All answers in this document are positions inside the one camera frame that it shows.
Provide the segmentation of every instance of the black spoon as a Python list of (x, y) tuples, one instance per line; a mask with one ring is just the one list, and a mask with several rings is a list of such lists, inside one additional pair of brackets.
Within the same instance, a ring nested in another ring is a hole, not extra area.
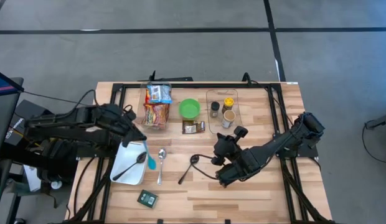
[(128, 168), (126, 168), (123, 172), (120, 172), (119, 174), (115, 175), (113, 177), (113, 180), (116, 181), (118, 180), (123, 174), (125, 174), (126, 171), (128, 171), (130, 168), (132, 168), (133, 166), (135, 166), (136, 164), (138, 163), (143, 163), (144, 160), (146, 159), (146, 154), (147, 152), (142, 152), (141, 154), (139, 154), (136, 158), (136, 162), (134, 164), (132, 164), (131, 166), (129, 166)]
[(191, 164), (190, 164), (189, 168), (187, 168), (187, 170), (183, 174), (183, 176), (179, 179), (178, 184), (182, 184), (182, 182), (185, 179), (185, 176), (187, 174), (187, 171), (189, 171), (189, 169), (192, 167), (193, 164), (198, 163), (199, 159), (200, 159), (200, 157), (198, 155), (194, 155), (194, 156), (191, 157)]

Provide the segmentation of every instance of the black metal frame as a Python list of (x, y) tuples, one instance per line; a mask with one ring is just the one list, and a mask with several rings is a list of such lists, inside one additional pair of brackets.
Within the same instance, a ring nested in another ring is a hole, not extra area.
[[(273, 121), (273, 126), (274, 126), (274, 131), (275, 134), (273, 137), (276, 137), (277, 135), (280, 134), (280, 127), (278, 123), (278, 117), (276, 113), (276, 105), (275, 101), (273, 98), (273, 92), (275, 91), (277, 94), (277, 99), (280, 104), (280, 110), (281, 110), (281, 117), (283, 121), (283, 127), (284, 131), (289, 130), (289, 124), (288, 124), (288, 119), (287, 115), (284, 113), (285, 111), (285, 103), (283, 100), (283, 92), (281, 89), (280, 83), (253, 83), (250, 79), (250, 76), (245, 73), (243, 76), (243, 82), (246, 83), (175, 83), (172, 84), (173, 88), (263, 88), (268, 92), (268, 97), (269, 97), (269, 102), (270, 102), (270, 109), (271, 109), (271, 116), (272, 116), (272, 121)], [(129, 84), (124, 84), (124, 83), (115, 83), (112, 86), (111, 89), (111, 98), (110, 98), (110, 103), (115, 103), (116, 96), (118, 93), (121, 93), (120, 95), (120, 100), (118, 102), (118, 106), (122, 108), (124, 106), (124, 100), (126, 97), (126, 90), (129, 88), (141, 88), (141, 85), (139, 83), (129, 83)], [(280, 165), (282, 167), (282, 174), (285, 175), (290, 175), (290, 172), (287, 169), (287, 161), (286, 157), (280, 157)], [(301, 191), (301, 193), (298, 192), (298, 194), (302, 194), (302, 186), (301, 186), (301, 181), (299, 178), (299, 171), (298, 171), (298, 165), (296, 162), (295, 157), (290, 157), (291, 161), (291, 169), (293, 171), (294, 175), (294, 190), (297, 188), (298, 190)], [(96, 177), (95, 177), (95, 183), (94, 185), (98, 184), (99, 181), (99, 175), (101, 174), (101, 170), (103, 168), (103, 158), (99, 159), (99, 164), (98, 168), (96, 170)], [(295, 210), (294, 210), (294, 204), (293, 204), (293, 196), (291, 193), (290, 185), (292, 183), (289, 183), (286, 178), (283, 178), (283, 184), (285, 187), (285, 192), (286, 192), (286, 200), (287, 200), (287, 206), (288, 206), (288, 211), (289, 211), (289, 219), (291, 223), (295, 222), (300, 222), (300, 220), (297, 220)], [(110, 182), (105, 185), (105, 191), (103, 194), (103, 202), (101, 205), (101, 210), (100, 210), (100, 219), (104, 220), (106, 217), (106, 209), (107, 209), (107, 203), (108, 203), (108, 197), (110, 194)], [(300, 207), (300, 212), (301, 212), (301, 218), (302, 221), (308, 222), (308, 213), (305, 204), (308, 203), (309, 201), (301, 201), (299, 198), (299, 207)], [(88, 214), (88, 220), (92, 220), (93, 218), (93, 211), (95, 209), (95, 204), (92, 205), (90, 213)]]

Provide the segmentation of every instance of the wooden tabletop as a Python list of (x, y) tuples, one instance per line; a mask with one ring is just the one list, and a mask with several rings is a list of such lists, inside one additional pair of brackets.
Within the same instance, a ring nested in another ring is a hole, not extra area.
[[(96, 88), (100, 104), (110, 101), (113, 82), (100, 82)], [(296, 83), (281, 83), (287, 114), (291, 119), (304, 111), (303, 101)], [(145, 133), (148, 136), (150, 155), (159, 165), (158, 150), (165, 147), (168, 155), (164, 160), (162, 185), (157, 185), (158, 169), (146, 169), (141, 185), (111, 183), (106, 223), (156, 223), (163, 219), (165, 223), (223, 223), (231, 219), (232, 223), (289, 223), (283, 178), (280, 162), (274, 158), (259, 174), (245, 182), (236, 181), (226, 189), (216, 180), (208, 179), (195, 169), (191, 169), (182, 185), (177, 181), (189, 166), (193, 154), (213, 156), (217, 137), (208, 128), (204, 133), (182, 134), (178, 104), (186, 98), (196, 98), (201, 104), (198, 121), (208, 124), (205, 94), (209, 89), (172, 89), (169, 124), (166, 131)], [(238, 104), (242, 124), (248, 129), (244, 139), (239, 140), (242, 149), (261, 146), (272, 138), (273, 123), (267, 92), (258, 88), (239, 88)], [(140, 89), (128, 89), (125, 105), (131, 104), (134, 111), (139, 104)], [(281, 121), (280, 110), (276, 108)], [(78, 163), (72, 189), (69, 208), (73, 210), (74, 193), (77, 180), (89, 159)], [(95, 159), (88, 167), (78, 190), (77, 207), (80, 208), (92, 192), (97, 169)], [(297, 159), (303, 191), (318, 211), (331, 219), (329, 205), (319, 167), (311, 160)], [(210, 160), (201, 158), (197, 167), (214, 176), (219, 166)], [(159, 196), (154, 209), (137, 202), (141, 190), (148, 190)], [(96, 202), (95, 218), (99, 217), (102, 195)], [(300, 218), (298, 200), (294, 200), (297, 218)]]

